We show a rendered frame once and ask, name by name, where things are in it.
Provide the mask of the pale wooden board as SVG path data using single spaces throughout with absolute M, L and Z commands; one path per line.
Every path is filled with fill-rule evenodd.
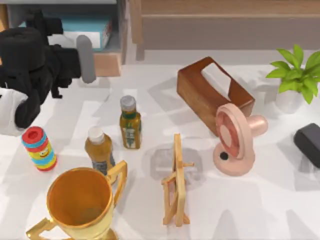
M 122 57 L 116 52 L 94 53 L 94 66 L 97 77 L 119 77 Z

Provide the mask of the light blue box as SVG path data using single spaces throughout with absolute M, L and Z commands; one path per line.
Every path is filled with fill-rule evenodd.
M 79 36 L 89 38 L 94 50 L 102 50 L 112 35 L 112 20 L 109 17 L 66 16 L 61 18 L 63 42 L 67 47 L 75 47 Z

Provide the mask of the colourful striped toy can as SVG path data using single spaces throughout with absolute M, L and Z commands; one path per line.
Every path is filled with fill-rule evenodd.
M 55 167 L 57 155 L 41 127 L 29 127 L 21 136 L 21 141 L 39 171 L 47 172 Z

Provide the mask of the amber bottle with white cap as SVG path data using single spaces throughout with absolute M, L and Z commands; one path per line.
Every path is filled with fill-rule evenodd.
M 91 159 L 92 167 L 102 174 L 107 175 L 108 170 L 116 165 L 112 140 L 101 127 L 93 126 L 88 130 L 84 148 Z

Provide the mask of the green bottle with grey cap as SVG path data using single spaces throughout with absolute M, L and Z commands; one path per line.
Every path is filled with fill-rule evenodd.
M 119 125 L 123 146 L 127 149 L 139 149 L 142 142 L 142 121 L 135 98 L 131 95 L 123 96 L 120 99 L 120 108 Z

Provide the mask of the wooden side panel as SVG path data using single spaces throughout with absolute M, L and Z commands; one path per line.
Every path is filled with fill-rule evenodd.
M 7 5 L 0 3 L 0 32 L 9 28 Z

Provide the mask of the wooden cupboard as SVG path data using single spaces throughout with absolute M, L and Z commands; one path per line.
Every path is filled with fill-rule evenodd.
M 319 46 L 320 0 L 128 0 L 136 59 L 147 51 L 161 62 L 213 56 L 238 63 L 237 52 L 289 48 L 293 43 Z

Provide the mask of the gold trophy cup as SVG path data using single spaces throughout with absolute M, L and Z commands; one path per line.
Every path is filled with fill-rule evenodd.
M 59 227 L 67 238 L 62 240 L 119 240 L 111 229 L 114 208 L 125 188 L 128 175 L 123 160 L 107 175 L 88 167 L 70 169 L 51 184 L 46 206 L 51 216 L 26 232 L 30 240 L 49 240 L 44 231 Z

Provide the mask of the brown wooden tissue box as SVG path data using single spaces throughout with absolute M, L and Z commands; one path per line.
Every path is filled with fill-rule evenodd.
M 201 71 L 210 64 L 216 65 L 224 75 L 230 78 L 228 98 L 218 93 L 202 76 Z M 253 96 L 210 56 L 180 69 L 177 73 L 176 90 L 215 136 L 218 135 L 216 130 L 218 107 L 232 103 L 248 117 L 255 104 Z

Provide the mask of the wooden framed easel board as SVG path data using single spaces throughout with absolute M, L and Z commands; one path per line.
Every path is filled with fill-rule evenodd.
M 181 136 L 176 133 L 173 141 L 172 173 L 161 180 L 164 191 L 164 217 L 162 219 L 164 225 L 170 224 L 172 220 L 175 220 L 176 227 L 190 223 L 185 213 L 187 191 L 184 168 L 194 165 L 193 162 L 183 162 Z

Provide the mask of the pink desk fan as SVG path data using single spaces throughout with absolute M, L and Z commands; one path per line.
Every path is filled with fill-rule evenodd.
M 215 167 L 228 176 L 243 176 L 255 162 L 253 138 L 268 130 L 262 115 L 246 117 L 234 104 L 220 106 L 216 112 L 216 130 L 220 139 L 213 151 Z

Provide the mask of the green plant in white pot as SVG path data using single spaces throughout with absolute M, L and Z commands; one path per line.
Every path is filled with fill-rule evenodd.
M 295 113 L 304 102 L 311 104 L 320 94 L 320 50 L 312 53 L 304 61 L 304 51 L 298 45 L 293 51 L 278 48 L 277 51 L 284 60 L 273 61 L 274 67 L 267 75 L 267 79 L 280 79 L 275 98 L 276 106 L 284 113 Z

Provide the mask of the black stapler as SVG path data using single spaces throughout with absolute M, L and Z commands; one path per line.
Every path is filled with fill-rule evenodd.
M 293 142 L 310 162 L 320 169 L 320 126 L 310 123 L 298 129 Z

